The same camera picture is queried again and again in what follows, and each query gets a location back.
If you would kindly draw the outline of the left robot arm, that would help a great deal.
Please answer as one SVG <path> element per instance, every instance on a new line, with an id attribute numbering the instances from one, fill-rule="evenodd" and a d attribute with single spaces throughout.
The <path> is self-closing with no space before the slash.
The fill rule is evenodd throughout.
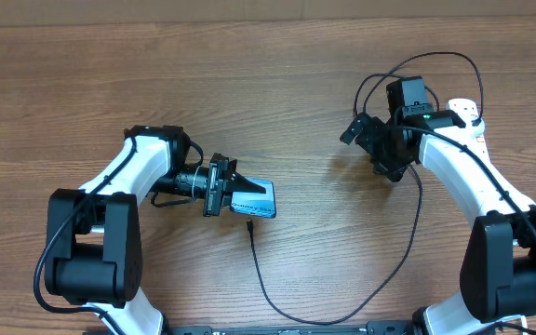
<path id="1" fill-rule="evenodd" d="M 92 313 L 112 334 L 169 334 L 167 317 L 141 288 L 139 207 L 159 194 L 174 205 L 204 202 L 205 217 L 232 212 L 272 219 L 274 186 L 246 178 L 221 154 L 186 161 L 201 148 L 182 127 L 135 126 L 118 156 L 77 189 L 58 189 L 48 201 L 47 242 L 35 266 L 33 294 L 54 314 Z"/>

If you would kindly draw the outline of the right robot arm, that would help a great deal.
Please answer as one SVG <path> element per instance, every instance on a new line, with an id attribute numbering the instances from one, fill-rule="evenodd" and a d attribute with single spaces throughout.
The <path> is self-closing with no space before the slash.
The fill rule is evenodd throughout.
<path id="1" fill-rule="evenodd" d="M 536 203 L 492 165 L 476 103 L 452 99 L 440 108 L 428 101 L 430 94 L 421 77 L 397 77 L 386 87 L 389 119 L 356 112 L 340 137 L 366 151 L 374 173 L 389 181 L 422 165 L 446 187 L 471 227 L 459 291 L 416 311 L 403 329 L 408 334 L 527 332 L 515 321 L 536 315 Z"/>

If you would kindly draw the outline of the blue Galaxy smartphone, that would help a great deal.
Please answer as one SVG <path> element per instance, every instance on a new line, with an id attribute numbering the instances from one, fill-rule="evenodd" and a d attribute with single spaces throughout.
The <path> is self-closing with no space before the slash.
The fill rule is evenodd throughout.
<path id="1" fill-rule="evenodd" d="M 276 217 L 274 184 L 271 181 L 248 178 L 262 187 L 265 192 L 233 192 L 230 210 L 237 214 L 256 216 L 265 219 Z"/>

